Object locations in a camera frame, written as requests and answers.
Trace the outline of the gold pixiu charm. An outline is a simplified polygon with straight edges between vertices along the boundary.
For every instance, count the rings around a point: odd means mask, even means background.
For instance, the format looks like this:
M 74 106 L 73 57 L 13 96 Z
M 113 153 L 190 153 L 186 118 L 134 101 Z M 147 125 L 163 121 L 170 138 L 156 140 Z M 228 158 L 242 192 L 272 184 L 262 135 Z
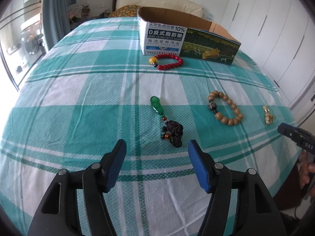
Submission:
M 270 108 L 267 105 L 263 106 L 264 111 L 264 121 L 266 125 L 271 125 L 273 123 L 273 115 L 270 112 Z

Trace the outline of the white wardrobe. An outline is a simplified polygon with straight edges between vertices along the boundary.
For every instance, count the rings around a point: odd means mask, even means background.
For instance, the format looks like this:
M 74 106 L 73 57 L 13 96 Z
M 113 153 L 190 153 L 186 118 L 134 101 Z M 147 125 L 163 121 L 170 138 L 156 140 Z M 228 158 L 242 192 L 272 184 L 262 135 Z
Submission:
M 297 119 L 314 106 L 314 22 L 299 0 L 229 0 L 221 25 L 271 77 Z

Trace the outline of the teal plaid bedsheet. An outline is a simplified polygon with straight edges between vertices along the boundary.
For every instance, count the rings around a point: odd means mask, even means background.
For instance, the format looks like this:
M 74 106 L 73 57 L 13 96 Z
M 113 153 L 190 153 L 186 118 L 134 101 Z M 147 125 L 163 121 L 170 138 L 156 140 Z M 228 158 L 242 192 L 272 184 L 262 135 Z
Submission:
M 137 19 L 86 22 L 42 59 L 8 114 L 1 205 L 27 234 L 60 169 L 85 169 L 124 139 L 127 155 L 105 195 L 117 234 L 194 235 L 210 197 L 188 142 L 230 169 L 256 169 L 275 195 L 299 154 L 278 134 L 282 122 L 294 124 L 290 109 L 244 53 L 231 66 L 185 59 L 161 71 L 142 54 Z

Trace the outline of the open cardboard box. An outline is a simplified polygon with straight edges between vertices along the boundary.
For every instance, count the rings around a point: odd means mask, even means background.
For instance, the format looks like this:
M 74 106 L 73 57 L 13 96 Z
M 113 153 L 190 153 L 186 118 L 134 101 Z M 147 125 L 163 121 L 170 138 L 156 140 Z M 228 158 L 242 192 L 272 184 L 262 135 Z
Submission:
M 172 54 L 231 65 L 241 46 L 221 25 L 185 12 L 141 7 L 137 19 L 144 55 Z

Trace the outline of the washing machine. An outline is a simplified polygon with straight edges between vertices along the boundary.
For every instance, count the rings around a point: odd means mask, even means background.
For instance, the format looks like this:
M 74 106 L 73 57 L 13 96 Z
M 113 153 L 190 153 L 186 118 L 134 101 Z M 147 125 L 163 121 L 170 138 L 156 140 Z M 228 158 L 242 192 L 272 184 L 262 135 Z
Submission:
M 44 35 L 39 21 L 25 27 L 22 30 L 21 44 L 24 57 L 31 65 L 46 54 L 44 47 Z

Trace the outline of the cream padded headboard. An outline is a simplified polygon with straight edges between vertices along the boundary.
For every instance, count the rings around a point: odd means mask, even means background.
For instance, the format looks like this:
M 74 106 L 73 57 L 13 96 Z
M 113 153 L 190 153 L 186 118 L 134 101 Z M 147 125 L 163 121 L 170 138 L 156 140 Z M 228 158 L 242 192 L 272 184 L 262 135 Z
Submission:
M 192 14 L 202 18 L 203 7 L 188 0 L 113 0 L 112 11 L 116 11 L 127 5 L 160 7 Z

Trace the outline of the clothes pile on chair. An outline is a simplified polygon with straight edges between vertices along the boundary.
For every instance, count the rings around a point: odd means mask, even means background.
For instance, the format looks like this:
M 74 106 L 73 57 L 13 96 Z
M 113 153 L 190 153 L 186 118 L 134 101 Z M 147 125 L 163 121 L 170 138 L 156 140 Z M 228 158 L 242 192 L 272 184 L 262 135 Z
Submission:
M 67 13 L 70 29 L 74 30 L 89 19 L 90 8 L 87 3 L 75 3 L 67 7 Z

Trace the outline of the teal curtain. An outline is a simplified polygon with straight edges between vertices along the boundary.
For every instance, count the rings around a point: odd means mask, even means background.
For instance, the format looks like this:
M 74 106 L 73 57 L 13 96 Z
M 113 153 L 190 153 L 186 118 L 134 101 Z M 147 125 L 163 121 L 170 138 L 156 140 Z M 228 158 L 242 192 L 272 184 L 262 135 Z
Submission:
M 76 0 L 42 0 L 42 25 L 48 50 L 70 32 L 67 7 L 75 3 Z

